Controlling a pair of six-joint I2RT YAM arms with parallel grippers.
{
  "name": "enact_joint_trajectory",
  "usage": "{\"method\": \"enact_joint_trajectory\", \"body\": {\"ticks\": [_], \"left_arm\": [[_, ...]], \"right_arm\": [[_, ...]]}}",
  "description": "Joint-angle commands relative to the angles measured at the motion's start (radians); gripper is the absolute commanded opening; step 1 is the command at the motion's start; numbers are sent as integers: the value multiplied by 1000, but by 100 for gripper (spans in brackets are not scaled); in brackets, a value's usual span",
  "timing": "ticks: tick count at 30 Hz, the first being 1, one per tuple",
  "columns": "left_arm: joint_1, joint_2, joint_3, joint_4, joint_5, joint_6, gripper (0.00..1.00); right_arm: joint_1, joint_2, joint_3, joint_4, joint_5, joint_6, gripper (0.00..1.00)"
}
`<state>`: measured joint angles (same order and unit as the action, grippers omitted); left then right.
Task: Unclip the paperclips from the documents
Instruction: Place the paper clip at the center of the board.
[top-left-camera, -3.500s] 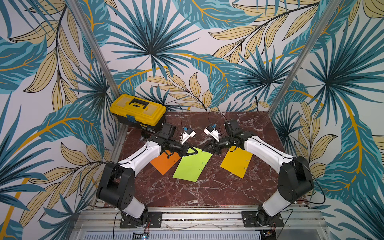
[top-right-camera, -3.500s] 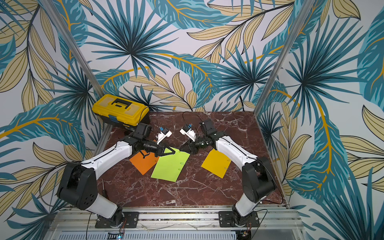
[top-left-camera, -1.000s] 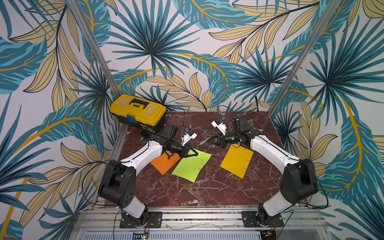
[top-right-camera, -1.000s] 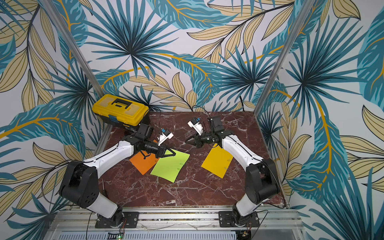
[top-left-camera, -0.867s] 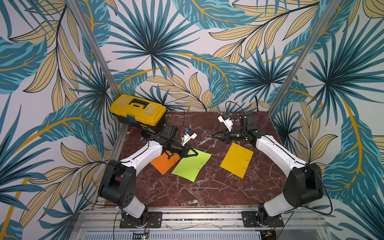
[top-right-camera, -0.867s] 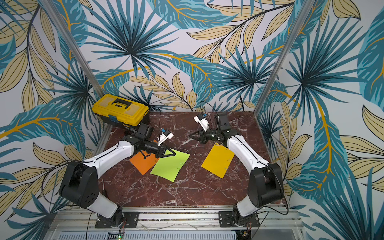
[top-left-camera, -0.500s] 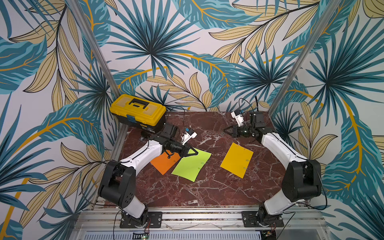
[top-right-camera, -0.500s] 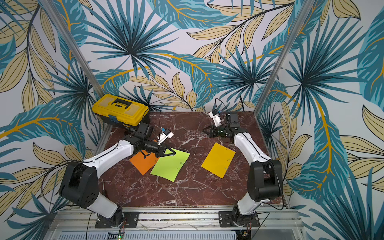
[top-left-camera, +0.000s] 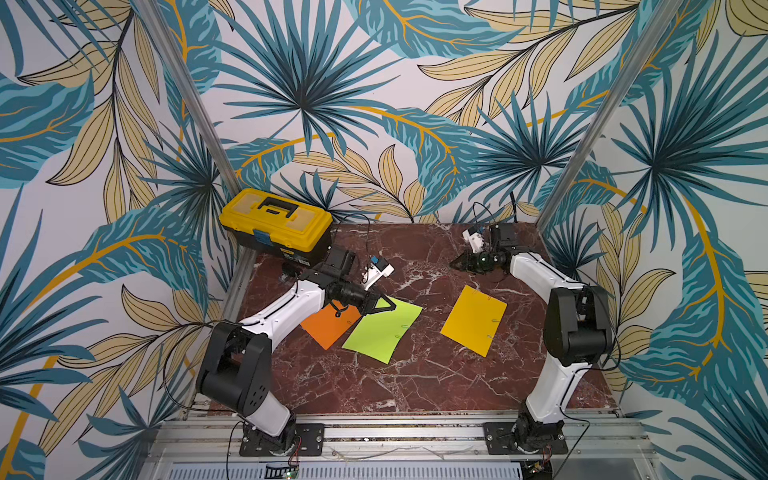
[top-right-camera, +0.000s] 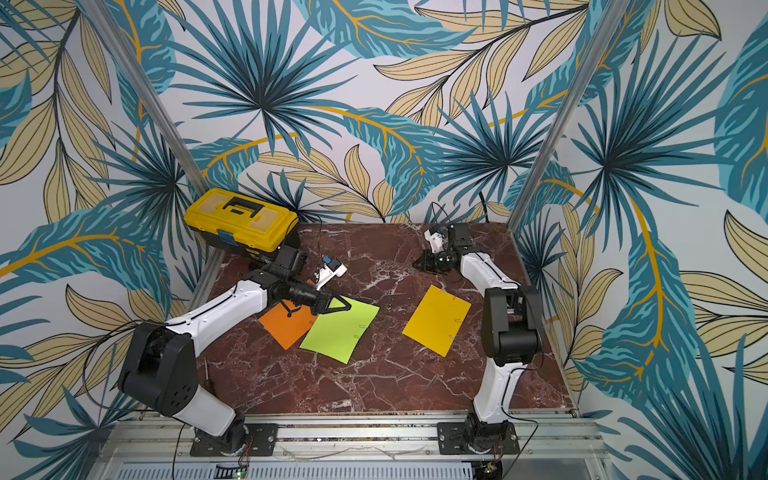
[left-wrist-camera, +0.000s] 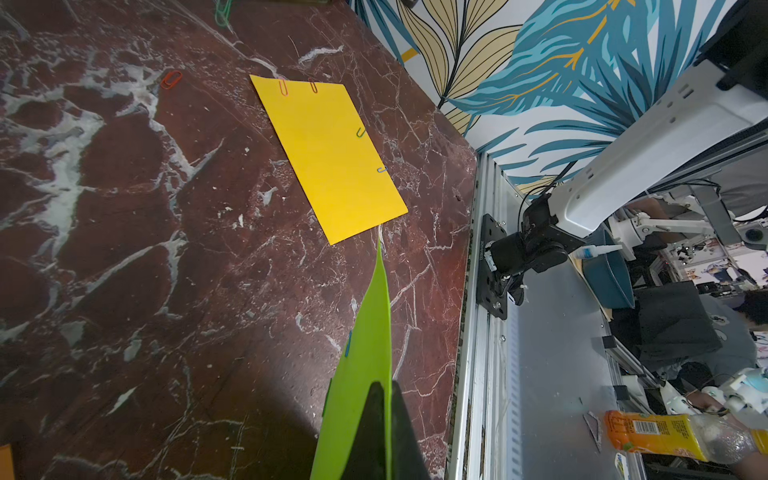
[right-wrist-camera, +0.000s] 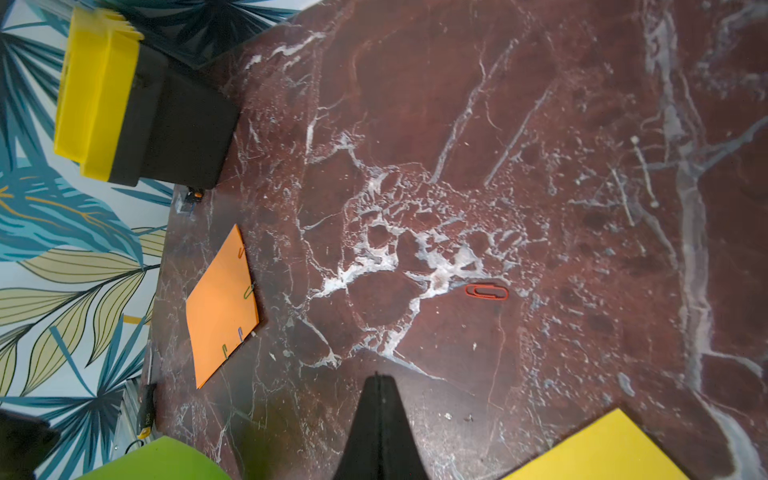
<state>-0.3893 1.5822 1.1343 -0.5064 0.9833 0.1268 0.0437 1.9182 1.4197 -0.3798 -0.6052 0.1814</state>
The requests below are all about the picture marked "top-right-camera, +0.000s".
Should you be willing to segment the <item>green paper sheet stack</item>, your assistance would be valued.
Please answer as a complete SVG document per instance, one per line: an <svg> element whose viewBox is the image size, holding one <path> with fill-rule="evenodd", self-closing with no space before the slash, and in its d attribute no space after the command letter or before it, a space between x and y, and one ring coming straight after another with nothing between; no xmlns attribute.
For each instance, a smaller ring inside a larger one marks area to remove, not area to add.
<svg viewBox="0 0 768 480"><path fill-rule="evenodd" d="M358 342L379 312L379 307L343 297L348 310L317 317L300 348L347 364Z"/></svg>

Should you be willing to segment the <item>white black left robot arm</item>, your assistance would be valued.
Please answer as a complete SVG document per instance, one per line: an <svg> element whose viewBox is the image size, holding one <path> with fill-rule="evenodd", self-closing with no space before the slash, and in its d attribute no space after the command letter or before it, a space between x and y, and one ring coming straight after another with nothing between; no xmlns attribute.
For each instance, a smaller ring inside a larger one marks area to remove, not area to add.
<svg viewBox="0 0 768 480"><path fill-rule="evenodd" d="M282 246L272 261L198 308L163 324L141 323L118 376L120 392L192 427L225 451L241 448L248 435L243 416L200 385L197 358L241 321L276 305L293 304L290 314L302 307L313 315L350 310L347 300L324 289L346 273L346 265L325 256L316 281L309 284L297 278L304 260L303 252Z"/></svg>

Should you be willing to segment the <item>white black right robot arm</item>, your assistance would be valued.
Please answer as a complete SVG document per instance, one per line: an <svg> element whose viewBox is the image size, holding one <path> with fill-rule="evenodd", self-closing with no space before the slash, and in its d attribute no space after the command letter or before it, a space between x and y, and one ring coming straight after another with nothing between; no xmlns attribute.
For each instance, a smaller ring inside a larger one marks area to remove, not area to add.
<svg viewBox="0 0 768 480"><path fill-rule="evenodd" d="M475 435L497 432L512 419L509 404L517 382L543 345L541 294L506 275L475 244L467 224L438 224L424 238L428 247L413 267L436 275L456 271L483 297L481 343L487 363L467 428Z"/></svg>

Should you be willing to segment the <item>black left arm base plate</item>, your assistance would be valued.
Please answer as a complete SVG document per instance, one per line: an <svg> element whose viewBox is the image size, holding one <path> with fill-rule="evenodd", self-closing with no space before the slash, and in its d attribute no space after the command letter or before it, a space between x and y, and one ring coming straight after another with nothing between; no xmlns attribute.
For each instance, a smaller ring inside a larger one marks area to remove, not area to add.
<svg viewBox="0 0 768 480"><path fill-rule="evenodd" d="M222 436L195 430L192 457L270 457L277 441L274 423L237 423Z"/></svg>

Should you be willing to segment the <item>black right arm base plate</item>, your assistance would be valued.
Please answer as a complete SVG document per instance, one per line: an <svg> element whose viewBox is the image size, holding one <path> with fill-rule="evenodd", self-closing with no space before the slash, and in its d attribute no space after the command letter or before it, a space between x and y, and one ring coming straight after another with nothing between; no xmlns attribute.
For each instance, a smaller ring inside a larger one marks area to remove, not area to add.
<svg viewBox="0 0 768 480"><path fill-rule="evenodd" d="M467 418L462 422L437 424L441 455L517 454L521 448L514 425L508 420L489 424Z"/></svg>

